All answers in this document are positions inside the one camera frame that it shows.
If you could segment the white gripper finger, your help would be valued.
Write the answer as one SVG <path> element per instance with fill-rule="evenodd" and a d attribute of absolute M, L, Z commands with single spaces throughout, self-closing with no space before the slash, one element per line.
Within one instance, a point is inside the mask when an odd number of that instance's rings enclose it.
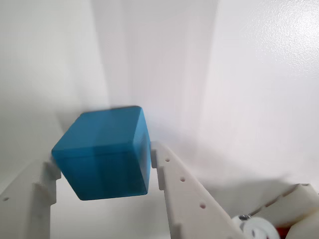
<path fill-rule="evenodd" d="M 0 195 L 2 239 L 50 238 L 50 208 L 61 172 L 52 160 L 34 161 Z"/>
<path fill-rule="evenodd" d="M 167 146 L 151 143 L 172 239 L 243 239 L 244 234 Z"/>

